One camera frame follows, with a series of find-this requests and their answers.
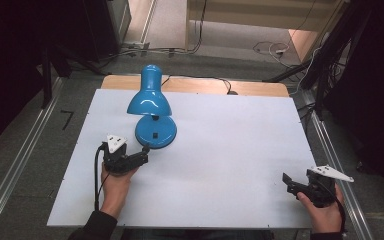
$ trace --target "hand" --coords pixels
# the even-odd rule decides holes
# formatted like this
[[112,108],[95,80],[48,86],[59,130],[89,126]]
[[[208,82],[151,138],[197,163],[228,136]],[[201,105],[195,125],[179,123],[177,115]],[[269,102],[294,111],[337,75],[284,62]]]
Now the hand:
[[[336,197],[339,202],[344,204],[344,196],[338,185],[335,184]],[[342,217],[336,202],[324,208],[317,208],[310,199],[302,192],[297,194],[299,201],[307,209],[313,225],[313,233],[340,232]]]
[[102,164],[101,182],[103,182],[107,176],[108,177],[103,183],[104,202],[100,209],[101,212],[111,215],[115,219],[118,218],[121,209],[126,203],[126,197],[130,187],[130,179],[138,169],[139,168],[133,169],[125,175],[115,176],[111,174],[108,175],[104,164]]

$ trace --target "wrist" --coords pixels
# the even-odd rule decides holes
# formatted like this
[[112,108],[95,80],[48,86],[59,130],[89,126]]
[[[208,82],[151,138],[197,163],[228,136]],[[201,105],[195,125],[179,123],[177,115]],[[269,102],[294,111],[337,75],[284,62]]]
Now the wrist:
[[341,232],[341,226],[313,226],[313,233],[333,233],[333,232]]
[[118,219],[122,208],[123,204],[121,200],[105,198],[100,211],[114,217],[115,219]]

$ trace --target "gray floor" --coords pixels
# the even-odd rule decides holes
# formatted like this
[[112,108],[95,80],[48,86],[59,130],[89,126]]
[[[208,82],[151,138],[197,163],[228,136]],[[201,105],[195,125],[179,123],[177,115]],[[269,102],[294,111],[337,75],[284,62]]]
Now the gray floor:
[[[144,13],[137,10],[141,4],[143,3],[139,4],[137,0],[130,1],[130,5],[135,9],[132,13],[132,21],[143,19],[142,14],[148,13],[146,7],[143,8]],[[186,1],[156,1],[145,39],[145,42],[150,44],[150,48],[193,49],[195,47],[200,35],[200,21],[190,21],[189,32],[186,35],[186,8]],[[200,19],[201,12],[191,14],[196,15],[194,18]],[[140,32],[138,29],[129,31],[132,31],[132,35],[134,32]],[[186,36],[189,40],[188,46],[185,46]],[[276,56],[276,50],[287,49],[281,58],[282,63],[300,64],[295,47],[290,41],[288,29],[204,21],[201,37],[201,47],[195,55],[276,63],[277,60],[270,55],[269,50]],[[135,42],[135,39],[130,36],[128,40]]]
[[[159,65],[164,74],[239,78],[249,81],[267,79],[284,71],[284,67],[276,63],[193,55],[175,55],[169,58],[156,53],[150,53],[145,57],[122,56],[112,61],[104,70],[114,74],[139,73],[144,65],[150,63]],[[66,239],[73,231],[72,228],[47,227],[46,222],[92,96],[95,89],[100,87],[102,80],[102,76],[96,76],[89,71],[74,72],[70,79],[64,79],[55,108],[0,216],[0,239]],[[0,137],[0,183],[36,120],[41,100],[40,93]],[[304,105],[299,94],[294,95],[294,100],[297,107]],[[68,116],[61,113],[61,110],[74,112],[65,130],[63,127]],[[329,134],[341,163],[346,173],[356,180],[352,186],[373,236],[375,239],[384,239],[384,179],[355,170],[358,159],[352,150],[346,131],[334,123],[328,112],[325,112],[325,116]],[[317,134],[311,123],[308,127],[308,141],[316,162],[326,164],[326,157]],[[347,228],[350,231],[347,239],[357,239],[350,221],[347,222]],[[295,230],[274,232],[276,239],[292,240],[296,235]]]

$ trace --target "white board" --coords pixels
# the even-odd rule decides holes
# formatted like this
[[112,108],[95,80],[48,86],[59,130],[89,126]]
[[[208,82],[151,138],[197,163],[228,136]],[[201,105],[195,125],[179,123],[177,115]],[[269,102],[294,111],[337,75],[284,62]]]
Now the white board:
[[[94,156],[107,134],[126,137],[129,155],[141,150],[134,137],[141,116],[126,113],[134,94],[96,91],[48,226],[86,223],[93,211]],[[133,176],[118,225],[311,228],[304,207],[282,182],[285,172],[307,184],[306,169],[315,165],[291,98],[164,94],[177,136],[151,150],[149,163]]]

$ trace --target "metal frame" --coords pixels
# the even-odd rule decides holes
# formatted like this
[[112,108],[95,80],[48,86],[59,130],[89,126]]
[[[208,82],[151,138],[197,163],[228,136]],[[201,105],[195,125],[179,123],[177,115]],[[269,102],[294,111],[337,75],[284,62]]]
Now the metal frame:
[[62,78],[58,77],[53,85],[52,90],[54,92],[54,98],[51,99],[50,103],[45,109],[42,109],[39,112],[33,127],[27,135],[27,138],[24,140],[20,151],[15,157],[11,167],[9,168],[4,180],[0,185],[0,215],[30,158],[30,154],[32,153],[40,135],[42,134],[43,129],[45,128],[46,123],[48,122],[55,104],[58,101],[62,87]]
[[149,25],[151,24],[152,16],[154,15],[154,10],[156,5],[157,5],[157,0],[152,0],[151,8],[149,9],[148,17],[146,18],[146,22],[145,22],[145,27],[143,28],[142,35],[140,38],[141,43],[145,43],[146,37],[148,35],[148,31],[149,31]]
[[[306,104],[314,102],[314,97],[311,90],[303,91],[302,96]],[[326,153],[329,165],[340,172],[344,172],[339,158],[336,155],[333,144],[329,138],[325,123],[319,120],[319,117],[315,112],[312,113],[311,119],[317,131],[323,149]],[[367,225],[364,213],[361,210],[360,204],[358,203],[357,197],[355,196],[354,191],[351,187],[351,184],[346,181],[338,181],[338,185],[340,186],[343,192],[345,205],[348,210],[349,217],[354,225],[354,229],[357,233],[358,239],[374,239],[370,228]]]

